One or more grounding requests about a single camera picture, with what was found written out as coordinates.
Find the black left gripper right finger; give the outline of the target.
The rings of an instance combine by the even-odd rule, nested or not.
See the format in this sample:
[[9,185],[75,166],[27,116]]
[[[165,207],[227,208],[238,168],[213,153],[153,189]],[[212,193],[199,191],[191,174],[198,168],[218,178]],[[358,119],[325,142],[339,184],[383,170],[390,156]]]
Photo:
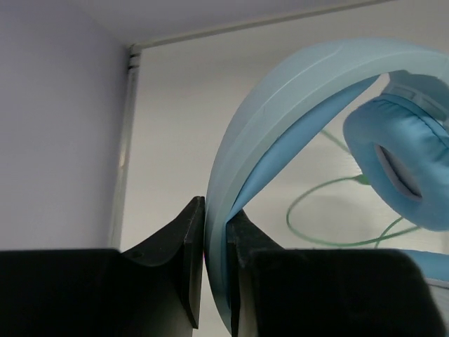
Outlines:
[[410,257],[391,249],[285,249],[244,212],[227,223],[233,336],[439,336]]

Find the light blue headphones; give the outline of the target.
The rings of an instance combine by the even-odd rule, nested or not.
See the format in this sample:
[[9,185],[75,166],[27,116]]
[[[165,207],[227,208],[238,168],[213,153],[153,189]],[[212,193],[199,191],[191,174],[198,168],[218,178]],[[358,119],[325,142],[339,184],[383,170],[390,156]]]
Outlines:
[[241,103],[210,174],[206,267],[225,326],[232,316],[226,224],[382,74],[389,75],[383,92],[345,120],[346,144],[370,186],[402,218],[448,230],[448,55],[382,38],[303,48]]

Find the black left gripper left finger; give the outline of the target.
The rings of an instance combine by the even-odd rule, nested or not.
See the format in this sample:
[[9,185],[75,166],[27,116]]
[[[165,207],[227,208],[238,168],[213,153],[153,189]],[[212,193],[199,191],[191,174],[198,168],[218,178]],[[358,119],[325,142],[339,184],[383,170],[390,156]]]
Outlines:
[[2,336],[191,336],[199,326],[205,201],[127,251],[1,253]]

